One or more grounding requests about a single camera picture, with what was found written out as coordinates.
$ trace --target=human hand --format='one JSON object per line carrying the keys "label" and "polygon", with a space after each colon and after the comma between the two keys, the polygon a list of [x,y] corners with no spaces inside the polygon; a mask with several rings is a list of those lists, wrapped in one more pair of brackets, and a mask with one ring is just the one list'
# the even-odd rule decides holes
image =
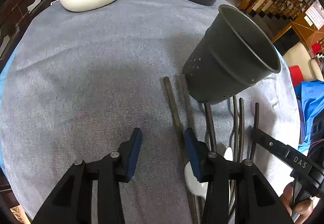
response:
{"label": "human hand", "polygon": [[[290,184],[288,184],[283,190],[280,199],[282,203],[285,205],[290,215],[292,213],[292,210],[290,208],[289,203],[292,197],[293,197],[293,187]],[[302,224],[309,217],[312,211],[313,211],[313,201],[311,199],[307,199],[298,203],[295,207],[295,212],[298,213],[300,216],[296,220],[295,224]]]}

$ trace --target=hole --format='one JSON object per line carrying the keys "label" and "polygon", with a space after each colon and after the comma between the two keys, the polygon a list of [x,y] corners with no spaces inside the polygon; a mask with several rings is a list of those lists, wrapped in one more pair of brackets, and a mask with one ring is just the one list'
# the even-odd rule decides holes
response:
{"label": "hole", "polygon": [[322,127],[322,121],[319,121],[319,123],[317,124],[317,131],[319,132],[321,130]]}

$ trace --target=gray tablecloth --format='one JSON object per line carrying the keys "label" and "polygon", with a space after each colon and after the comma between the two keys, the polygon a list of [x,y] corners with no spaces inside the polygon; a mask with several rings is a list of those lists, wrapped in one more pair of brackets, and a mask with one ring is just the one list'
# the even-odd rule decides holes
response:
{"label": "gray tablecloth", "polygon": [[[172,80],[186,127],[177,77],[224,3],[117,0],[73,13],[57,2],[32,21],[9,69],[0,116],[8,178],[31,217],[76,157],[99,160],[140,127],[143,144],[135,176],[120,185],[126,223],[191,223],[162,78]],[[285,65],[239,97],[245,100],[246,143],[257,101],[260,128],[297,147],[299,114]],[[203,107],[193,99],[192,106],[203,140]],[[233,104],[228,100],[212,109],[222,152],[230,145]],[[261,148],[256,161],[280,193],[290,170]]]}

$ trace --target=metal rod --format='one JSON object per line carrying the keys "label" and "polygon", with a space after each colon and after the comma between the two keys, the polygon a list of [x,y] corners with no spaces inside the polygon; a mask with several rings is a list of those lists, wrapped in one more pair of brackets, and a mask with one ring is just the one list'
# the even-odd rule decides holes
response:
{"label": "metal rod", "polygon": [[184,104],[186,107],[187,118],[188,118],[188,128],[191,128],[195,133],[195,122],[193,119],[193,112],[190,104],[189,91],[187,86],[186,76],[184,74],[180,75],[180,85],[183,93]]}
{"label": "metal rod", "polygon": [[204,103],[204,106],[205,106],[205,112],[206,112],[206,122],[207,122],[210,146],[211,146],[212,151],[217,152],[216,135],[215,135],[212,110],[210,109],[210,103],[206,102],[206,103]]}
{"label": "metal rod", "polygon": [[[259,113],[260,113],[260,104],[255,103],[255,115],[254,115],[254,128],[255,129],[259,128]],[[250,160],[252,160],[252,161],[254,159],[256,146],[257,146],[256,142],[252,141],[251,152],[250,152]]]}
{"label": "metal rod", "polygon": [[[186,76],[184,74],[180,75],[180,85],[181,85],[182,94],[183,94],[183,98],[184,98],[184,104],[185,104],[186,112],[187,112],[188,127],[191,128],[195,132],[195,123],[194,123],[193,112],[192,112],[192,107],[191,107],[190,98],[189,98],[188,85],[187,85]],[[205,200],[199,196],[196,197],[196,200],[198,201],[199,213],[200,213],[200,219],[201,219],[203,217],[203,213],[204,213]]]}
{"label": "metal rod", "polygon": [[239,115],[238,115],[238,102],[236,95],[233,96],[234,105],[234,162],[239,160],[238,149],[239,149]]}
{"label": "metal rod", "polygon": [[238,162],[242,162],[243,160],[243,152],[244,152],[244,100],[242,98],[239,99],[239,108],[240,108],[240,123],[239,123],[239,160]]}
{"label": "metal rod", "polygon": [[293,208],[293,206],[295,205],[295,198],[296,198],[296,182],[297,182],[298,177],[293,181],[293,197],[291,199],[291,204],[290,207]]}
{"label": "metal rod", "polygon": [[[166,88],[166,94],[167,98],[169,101],[169,107],[170,111],[172,114],[172,120],[173,120],[173,125],[176,130],[176,135],[178,139],[178,144],[180,148],[180,154],[182,157],[182,160],[184,161],[184,164],[186,165],[188,163],[188,156],[185,148],[185,140],[183,136],[183,131],[182,131],[182,126],[181,126],[181,121],[178,113],[178,108],[176,104],[176,100],[173,95],[172,91],[172,86],[169,77],[164,77],[163,82]],[[195,196],[189,191],[189,189],[186,186],[186,193],[187,193],[187,199],[188,199],[188,204],[189,204],[189,210],[190,210],[190,215],[192,218],[192,223],[193,224],[198,224],[198,215],[197,215],[197,208],[196,208],[196,201],[195,201]]]}
{"label": "metal rod", "polygon": [[[234,105],[234,156],[233,156],[233,161],[237,162],[239,160],[238,156],[238,149],[239,149],[239,116],[238,116],[238,103],[237,103],[237,98],[236,95],[233,96],[233,105]],[[230,206],[230,212],[234,210],[234,187],[235,187],[235,182],[234,180],[230,181],[231,185],[231,197],[229,200],[229,206]]]}
{"label": "metal rod", "polygon": [[234,215],[234,212],[235,212],[235,205],[236,204],[236,200],[234,201],[234,204],[233,204],[233,207],[231,208],[231,210],[229,211],[229,217],[228,217],[228,222],[231,221],[233,215]]}
{"label": "metal rod", "polygon": [[[293,184],[294,185],[293,185],[293,197],[292,197],[292,199],[294,200],[293,201],[294,205],[291,204],[290,208],[292,209],[291,218],[293,219],[293,222],[296,222],[300,215],[295,211],[295,206],[296,206],[295,204],[296,204],[296,198],[297,198],[299,192],[301,191],[302,185],[298,182],[298,178],[296,178],[294,180]],[[307,195],[307,193],[308,192],[306,192],[305,196],[299,197],[299,201],[303,201],[306,198],[309,199],[309,196],[308,196],[309,194]]]}

